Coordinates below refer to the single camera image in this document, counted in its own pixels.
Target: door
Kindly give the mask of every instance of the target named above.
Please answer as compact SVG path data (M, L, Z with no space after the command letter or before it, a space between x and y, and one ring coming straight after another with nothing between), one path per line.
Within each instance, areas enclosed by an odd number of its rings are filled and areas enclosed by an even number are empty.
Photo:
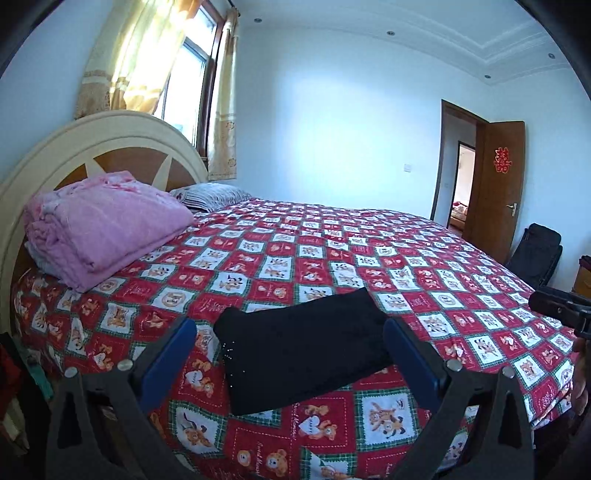
M509 257L515 235L524 171L525 124L479 125L464 239L501 264Z

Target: headboard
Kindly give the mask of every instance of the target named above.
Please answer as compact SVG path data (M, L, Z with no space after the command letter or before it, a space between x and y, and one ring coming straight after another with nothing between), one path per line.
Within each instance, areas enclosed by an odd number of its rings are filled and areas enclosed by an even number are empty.
M146 113L89 115L37 144L0 187L0 332L11 331L10 291L34 265L24 248L22 210L37 192L87 177L128 170L139 181L172 190L207 181L207 170L181 132Z

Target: window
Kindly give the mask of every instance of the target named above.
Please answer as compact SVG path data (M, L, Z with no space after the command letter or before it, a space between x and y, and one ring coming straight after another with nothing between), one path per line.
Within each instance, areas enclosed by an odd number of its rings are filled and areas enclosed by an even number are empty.
M202 157L207 157L207 127L222 27L220 14L204 1L189 21L187 38L154 112L187 137Z

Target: blue pad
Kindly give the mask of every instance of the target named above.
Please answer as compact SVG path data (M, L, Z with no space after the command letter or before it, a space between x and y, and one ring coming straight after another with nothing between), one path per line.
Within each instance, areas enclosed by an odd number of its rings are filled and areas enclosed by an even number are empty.
M384 345L413 392L418 405L435 413L441 406L439 379L413 341L392 318L384 323Z
M162 405L195 345L195 322L185 319L142 377L138 403L147 415Z

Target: striped pillowcase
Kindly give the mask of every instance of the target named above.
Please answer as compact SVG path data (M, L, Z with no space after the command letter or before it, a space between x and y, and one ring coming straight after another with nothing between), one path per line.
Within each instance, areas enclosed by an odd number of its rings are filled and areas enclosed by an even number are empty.
M244 190L225 183L197 183L170 194L190 210L214 212L220 208L253 198Z

